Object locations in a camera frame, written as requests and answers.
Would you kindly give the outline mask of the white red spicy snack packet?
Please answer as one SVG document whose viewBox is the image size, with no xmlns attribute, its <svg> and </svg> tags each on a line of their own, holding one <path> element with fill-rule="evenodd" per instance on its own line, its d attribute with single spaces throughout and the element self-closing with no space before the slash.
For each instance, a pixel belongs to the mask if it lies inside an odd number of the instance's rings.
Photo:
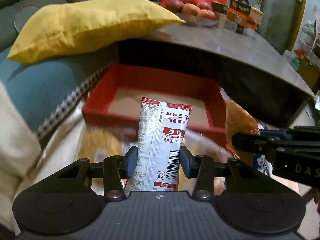
<svg viewBox="0 0 320 240">
<path fill-rule="evenodd" d="M 180 146 L 190 113 L 191 105 L 141 99 L 137 166 L 127 180 L 126 195 L 178 190 Z"/>
</svg>

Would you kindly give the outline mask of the red cardboard tray box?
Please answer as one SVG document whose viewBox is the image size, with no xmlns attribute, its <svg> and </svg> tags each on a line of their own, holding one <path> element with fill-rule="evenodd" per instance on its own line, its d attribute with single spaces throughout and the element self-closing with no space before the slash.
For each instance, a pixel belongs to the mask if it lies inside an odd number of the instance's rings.
<svg viewBox="0 0 320 240">
<path fill-rule="evenodd" d="M 227 144 L 220 87 L 205 77 L 113 63 L 91 91 L 82 114 L 88 125 L 137 129 L 143 97 L 191 105 L 188 129 Z"/>
</svg>

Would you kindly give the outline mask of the orange black carton box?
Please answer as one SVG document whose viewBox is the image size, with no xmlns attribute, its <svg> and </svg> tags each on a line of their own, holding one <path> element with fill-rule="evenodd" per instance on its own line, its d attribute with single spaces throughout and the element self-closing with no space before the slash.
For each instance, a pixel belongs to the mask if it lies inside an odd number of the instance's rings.
<svg viewBox="0 0 320 240">
<path fill-rule="evenodd" d="M 237 25 L 256 30 L 262 24 L 264 13 L 246 3 L 232 0 L 229 7 L 220 3 L 212 3 L 215 12 Z"/>
</svg>

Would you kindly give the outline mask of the cream fleece blanket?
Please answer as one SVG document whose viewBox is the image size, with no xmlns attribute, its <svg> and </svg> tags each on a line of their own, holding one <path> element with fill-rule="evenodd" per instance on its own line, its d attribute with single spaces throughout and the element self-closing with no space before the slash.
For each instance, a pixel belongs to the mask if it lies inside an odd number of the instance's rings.
<svg viewBox="0 0 320 240">
<path fill-rule="evenodd" d="M 19 234 L 12 204 L 21 181 L 41 154 L 40 143 L 1 84 L 1 225 Z"/>
</svg>

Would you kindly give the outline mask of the brown sausage snack packet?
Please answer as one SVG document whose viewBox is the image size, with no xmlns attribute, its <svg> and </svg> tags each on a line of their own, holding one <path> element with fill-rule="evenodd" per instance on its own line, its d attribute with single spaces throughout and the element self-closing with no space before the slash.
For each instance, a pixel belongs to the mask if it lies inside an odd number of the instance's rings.
<svg viewBox="0 0 320 240">
<path fill-rule="evenodd" d="M 253 166 L 253 154 L 236 150 L 232 144 L 232 136 L 236 133 L 245 134 L 260 134 L 258 123 L 246 110 L 233 101 L 225 92 L 220 88 L 220 94 L 226 106 L 226 141 L 227 150 L 236 159 L 240 159 L 244 163 Z"/>
</svg>

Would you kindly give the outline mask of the waffle biscuit clear packet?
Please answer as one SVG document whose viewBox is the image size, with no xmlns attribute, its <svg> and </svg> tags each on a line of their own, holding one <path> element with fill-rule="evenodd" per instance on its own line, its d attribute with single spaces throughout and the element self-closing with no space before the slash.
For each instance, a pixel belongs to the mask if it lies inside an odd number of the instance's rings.
<svg viewBox="0 0 320 240">
<path fill-rule="evenodd" d="M 86 128 L 81 133 L 76 158 L 99 163 L 107 157 L 122 154 L 121 144 L 111 132 L 102 128 Z"/>
</svg>

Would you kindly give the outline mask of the dark coffee table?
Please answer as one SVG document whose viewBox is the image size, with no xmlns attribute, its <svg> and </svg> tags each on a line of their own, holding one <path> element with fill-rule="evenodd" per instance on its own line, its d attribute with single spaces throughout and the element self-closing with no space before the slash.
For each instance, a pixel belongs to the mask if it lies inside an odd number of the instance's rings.
<svg viewBox="0 0 320 240">
<path fill-rule="evenodd" d="M 259 34 L 225 28 L 169 25 L 117 43 L 123 64 L 173 70 L 215 80 L 255 118 L 291 126 L 314 94 Z"/>
</svg>

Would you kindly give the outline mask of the teal houndstooth trim cushion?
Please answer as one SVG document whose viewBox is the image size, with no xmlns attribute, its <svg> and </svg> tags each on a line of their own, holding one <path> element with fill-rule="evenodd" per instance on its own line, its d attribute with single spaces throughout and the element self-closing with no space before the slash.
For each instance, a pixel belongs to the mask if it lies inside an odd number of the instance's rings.
<svg viewBox="0 0 320 240">
<path fill-rule="evenodd" d="M 107 49 L 21 64 L 1 52 L 1 81 L 16 109 L 39 140 L 53 131 L 106 72 Z"/>
</svg>

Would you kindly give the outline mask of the yellow cushion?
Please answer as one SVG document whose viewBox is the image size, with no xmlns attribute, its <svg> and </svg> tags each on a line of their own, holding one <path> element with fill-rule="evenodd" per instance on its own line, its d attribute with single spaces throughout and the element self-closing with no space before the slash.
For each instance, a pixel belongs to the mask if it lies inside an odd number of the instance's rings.
<svg viewBox="0 0 320 240">
<path fill-rule="evenodd" d="M 51 4 L 23 26 L 7 58 L 23 64 L 97 51 L 184 21 L 148 0 L 89 0 Z"/>
</svg>

